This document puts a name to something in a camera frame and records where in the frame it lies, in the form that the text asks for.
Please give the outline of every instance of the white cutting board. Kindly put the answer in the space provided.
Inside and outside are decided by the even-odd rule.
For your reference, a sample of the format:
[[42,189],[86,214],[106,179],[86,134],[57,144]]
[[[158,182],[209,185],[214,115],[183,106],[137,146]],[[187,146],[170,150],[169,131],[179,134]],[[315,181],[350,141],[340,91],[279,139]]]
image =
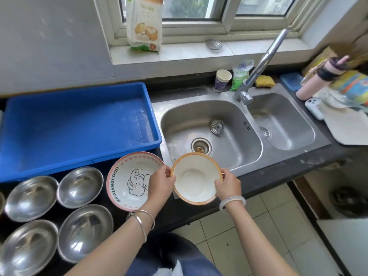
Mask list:
[[351,108],[336,109],[320,103],[324,121],[333,137],[345,145],[368,145],[368,116]]

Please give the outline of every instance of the bracelet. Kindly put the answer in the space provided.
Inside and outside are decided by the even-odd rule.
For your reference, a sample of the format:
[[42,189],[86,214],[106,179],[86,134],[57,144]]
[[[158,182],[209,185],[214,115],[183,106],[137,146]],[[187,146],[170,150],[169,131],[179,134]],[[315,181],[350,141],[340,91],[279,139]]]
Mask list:
[[229,198],[224,199],[221,203],[220,203],[220,210],[224,213],[227,213],[228,211],[226,209],[224,209],[225,204],[227,204],[230,201],[233,200],[241,200],[243,202],[243,205],[246,205],[246,200],[245,198],[243,198],[242,196],[231,196]]
[[129,213],[128,213],[128,215],[127,215],[126,220],[128,220],[131,216],[133,216],[133,215],[134,215],[135,213],[137,213],[137,212],[143,212],[143,213],[146,213],[148,216],[150,216],[150,217],[152,218],[153,224],[152,224],[152,227],[151,227],[150,231],[151,231],[151,230],[153,230],[153,229],[154,229],[154,226],[155,226],[154,218],[153,218],[153,216],[152,216],[149,212],[147,212],[146,210],[137,209],[137,210],[134,210],[134,211],[132,211],[132,212],[129,212]]
[[141,219],[138,216],[136,216],[136,215],[133,215],[133,216],[134,216],[134,218],[137,219],[138,223],[140,224],[140,228],[142,229],[142,232],[143,232],[143,235],[144,235],[144,243],[146,243],[147,242],[147,234],[144,231],[142,221],[141,221]]

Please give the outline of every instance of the white tiled window sill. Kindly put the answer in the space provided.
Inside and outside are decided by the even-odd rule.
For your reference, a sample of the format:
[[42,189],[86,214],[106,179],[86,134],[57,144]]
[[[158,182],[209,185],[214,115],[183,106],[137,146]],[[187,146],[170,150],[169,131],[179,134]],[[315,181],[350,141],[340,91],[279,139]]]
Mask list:
[[[223,42],[218,53],[208,50],[204,43],[185,43],[165,44],[159,53],[135,52],[129,46],[110,47],[110,54],[117,80],[131,81],[232,69],[232,63],[244,57],[257,64],[272,41]],[[312,52],[300,39],[286,39],[270,64],[306,62]]]

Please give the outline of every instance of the tile floor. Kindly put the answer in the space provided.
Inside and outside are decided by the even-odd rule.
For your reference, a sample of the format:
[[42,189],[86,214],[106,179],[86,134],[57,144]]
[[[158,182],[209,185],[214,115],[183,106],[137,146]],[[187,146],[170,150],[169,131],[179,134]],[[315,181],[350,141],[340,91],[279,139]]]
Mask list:
[[[338,276],[340,270],[287,184],[247,199],[246,209],[300,275]],[[216,212],[174,232],[196,244],[224,276],[252,274],[229,215]]]

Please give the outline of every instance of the pink water bottle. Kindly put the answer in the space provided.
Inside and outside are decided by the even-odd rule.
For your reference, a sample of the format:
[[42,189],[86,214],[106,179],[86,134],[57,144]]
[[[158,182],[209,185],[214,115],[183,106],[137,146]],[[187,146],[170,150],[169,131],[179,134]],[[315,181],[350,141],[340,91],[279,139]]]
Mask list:
[[345,62],[348,59],[349,56],[344,56],[341,59],[332,57],[327,60],[322,67],[315,67],[317,72],[309,80],[307,80],[306,83],[304,83],[304,85],[297,91],[296,96],[302,101],[306,101],[311,98],[320,89],[326,87],[333,80],[337,79],[340,75],[346,72],[347,66]]

